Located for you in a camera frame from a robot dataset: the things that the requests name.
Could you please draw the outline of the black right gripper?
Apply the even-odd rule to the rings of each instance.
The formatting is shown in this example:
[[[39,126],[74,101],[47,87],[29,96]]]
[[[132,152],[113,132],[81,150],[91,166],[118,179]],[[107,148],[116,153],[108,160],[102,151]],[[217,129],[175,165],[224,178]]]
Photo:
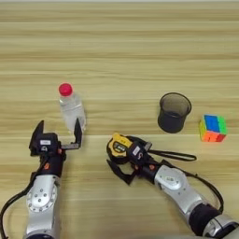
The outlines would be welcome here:
[[[131,140],[132,142],[138,142],[141,144],[146,151],[149,151],[152,144],[150,142],[147,142],[141,138],[127,135],[127,138]],[[107,160],[107,163],[113,173],[123,180],[127,185],[130,185],[136,175],[139,177],[143,177],[144,179],[148,180],[150,183],[154,183],[154,178],[161,168],[161,164],[159,162],[156,162],[151,156],[147,155],[144,156],[141,160],[134,162],[132,164],[132,167],[135,171],[133,171],[130,175],[124,174],[120,168],[112,161]]]

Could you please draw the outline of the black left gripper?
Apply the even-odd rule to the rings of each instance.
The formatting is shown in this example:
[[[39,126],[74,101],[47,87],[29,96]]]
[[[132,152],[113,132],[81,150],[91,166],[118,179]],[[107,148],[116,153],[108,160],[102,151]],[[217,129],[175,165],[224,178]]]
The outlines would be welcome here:
[[[43,133],[44,130],[44,121],[41,120],[32,134],[29,149],[30,155],[36,156],[37,155],[37,137]],[[75,130],[74,130],[74,137],[75,141],[67,144],[62,145],[62,148],[58,148],[56,150],[50,150],[47,147],[42,147],[39,151],[40,156],[40,166],[38,175],[54,175],[57,177],[62,176],[63,171],[63,163],[66,159],[65,150],[72,150],[72,149],[79,149],[81,147],[82,142],[82,131],[81,126],[79,123],[79,119],[76,120]]]

